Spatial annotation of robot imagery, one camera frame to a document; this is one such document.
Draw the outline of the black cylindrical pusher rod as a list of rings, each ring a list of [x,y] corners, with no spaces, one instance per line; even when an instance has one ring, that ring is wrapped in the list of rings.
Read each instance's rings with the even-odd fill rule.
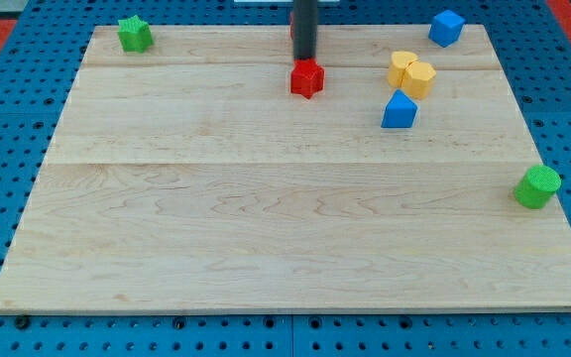
[[[292,1],[292,47],[295,60],[316,57],[318,1]]]

